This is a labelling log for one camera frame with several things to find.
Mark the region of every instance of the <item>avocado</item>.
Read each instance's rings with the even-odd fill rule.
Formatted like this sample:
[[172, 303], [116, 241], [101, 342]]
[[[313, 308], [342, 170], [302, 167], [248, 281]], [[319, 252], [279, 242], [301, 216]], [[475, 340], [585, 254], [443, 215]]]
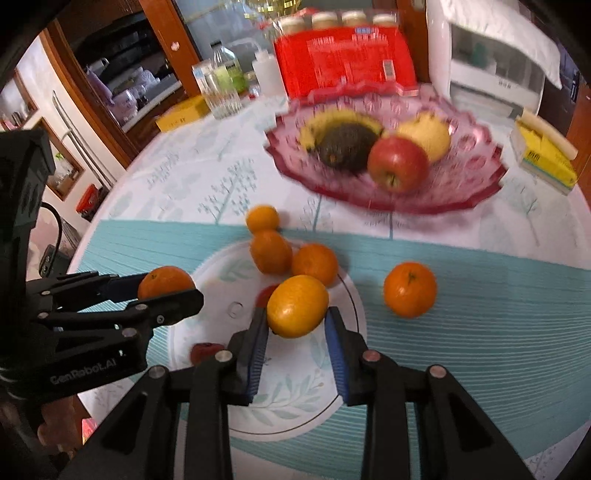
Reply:
[[367, 170], [369, 151], [379, 135], [358, 122], [330, 128], [317, 147], [319, 159], [335, 170], [359, 174]]

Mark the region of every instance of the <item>pink glass bowl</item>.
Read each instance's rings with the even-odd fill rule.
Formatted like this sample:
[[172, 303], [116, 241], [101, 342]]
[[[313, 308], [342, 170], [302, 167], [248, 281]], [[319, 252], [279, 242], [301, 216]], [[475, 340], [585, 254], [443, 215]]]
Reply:
[[[327, 108], [352, 108], [371, 115], [386, 129], [395, 129], [420, 112], [432, 112], [449, 125], [452, 146], [431, 167], [423, 186], [411, 193], [391, 193], [378, 187], [367, 173], [353, 176], [324, 165], [298, 143], [300, 128], [311, 116]], [[422, 215], [470, 209], [501, 189], [506, 172], [502, 146], [492, 141], [487, 127], [468, 112], [459, 112], [439, 97], [430, 85], [421, 85], [417, 96], [400, 96], [391, 86], [359, 84], [311, 92], [296, 99], [288, 114], [277, 117], [277, 127], [267, 132], [267, 151], [279, 172], [312, 192], [371, 210]]]

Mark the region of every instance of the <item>banana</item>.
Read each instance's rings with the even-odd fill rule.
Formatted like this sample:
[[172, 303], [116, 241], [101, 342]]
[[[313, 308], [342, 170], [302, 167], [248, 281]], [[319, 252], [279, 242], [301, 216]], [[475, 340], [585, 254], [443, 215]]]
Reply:
[[357, 113], [351, 109], [331, 108], [317, 113], [300, 129], [299, 142], [307, 151], [315, 150], [322, 142], [326, 132], [344, 123], [359, 123], [368, 127], [376, 135], [381, 135], [384, 127], [376, 119]]

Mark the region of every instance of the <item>tangerine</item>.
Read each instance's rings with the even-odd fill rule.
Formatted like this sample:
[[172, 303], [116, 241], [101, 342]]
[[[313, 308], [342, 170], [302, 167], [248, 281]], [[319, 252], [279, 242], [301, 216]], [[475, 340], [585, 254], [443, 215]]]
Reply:
[[261, 273], [283, 275], [291, 268], [291, 245], [276, 231], [255, 233], [251, 241], [251, 257]]
[[279, 228], [279, 214], [271, 205], [257, 205], [246, 214], [246, 226], [251, 233]]
[[397, 265], [384, 280], [384, 300], [395, 314], [414, 318], [426, 313], [437, 297], [437, 280], [417, 262]]
[[267, 322], [276, 335], [298, 338], [318, 327], [328, 307], [329, 293], [322, 282], [309, 275], [297, 275], [271, 294]]
[[138, 287], [138, 300], [195, 288], [195, 283], [182, 268], [158, 267], [148, 273]]
[[309, 275], [320, 280], [325, 287], [334, 283], [339, 273], [335, 253], [322, 244], [307, 244], [294, 255], [291, 263], [294, 275]]

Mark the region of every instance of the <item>plastic bottle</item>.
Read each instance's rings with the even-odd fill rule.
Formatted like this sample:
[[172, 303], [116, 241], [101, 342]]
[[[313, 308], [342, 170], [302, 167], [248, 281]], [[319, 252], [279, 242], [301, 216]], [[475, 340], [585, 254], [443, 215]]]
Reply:
[[256, 73], [261, 96], [286, 95], [277, 58], [266, 50], [257, 51], [255, 57], [252, 69]]
[[224, 47], [220, 40], [211, 43], [210, 46], [213, 49], [213, 66], [215, 68], [226, 67], [234, 88], [238, 93], [242, 93], [248, 85], [234, 52]]

